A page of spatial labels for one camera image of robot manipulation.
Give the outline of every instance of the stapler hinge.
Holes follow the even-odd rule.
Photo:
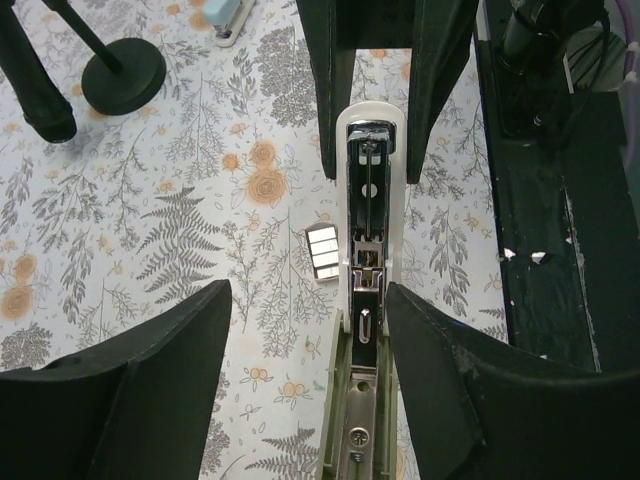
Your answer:
[[[397,379],[384,298],[400,281],[405,116],[368,101],[337,122],[338,314],[318,480],[395,478]]]

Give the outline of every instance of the black stand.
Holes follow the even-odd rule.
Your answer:
[[[95,52],[82,74],[89,105],[103,115],[125,115],[147,104],[164,82],[167,67],[160,51],[141,38],[100,41],[66,0],[44,0]]]

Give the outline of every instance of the stapler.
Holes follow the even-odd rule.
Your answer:
[[[202,8],[204,18],[216,30],[218,46],[228,48],[236,43],[256,0],[208,0]]]

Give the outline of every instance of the table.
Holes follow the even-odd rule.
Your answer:
[[[44,143],[0,74],[0,367],[43,366],[229,278],[233,324],[202,478],[310,479],[337,282],[314,283],[303,230],[338,207],[322,173],[308,52],[293,0],[258,0],[227,50],[203,3],[73,2],[104,41],[143,37],[167,60],[161,93],[117,118],[85,102],[91,54],[73,32],[40,2],[14,7],[79,132]],[[353,101],[406,109],[410,54],[360,52]],[[505,340],[473,56],[433,130],[422,182],[407,188],[405,225],[404,284]],[[400,407],[398,479],[418,479]]]

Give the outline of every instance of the white hole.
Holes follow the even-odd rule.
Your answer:
[[[371,185],[371,198],[375,197],[378,194],[378,187],[376,187],[375,185]],[[363,185],[362,186],[362,195],[364,197],[367,196],[367,186]]]

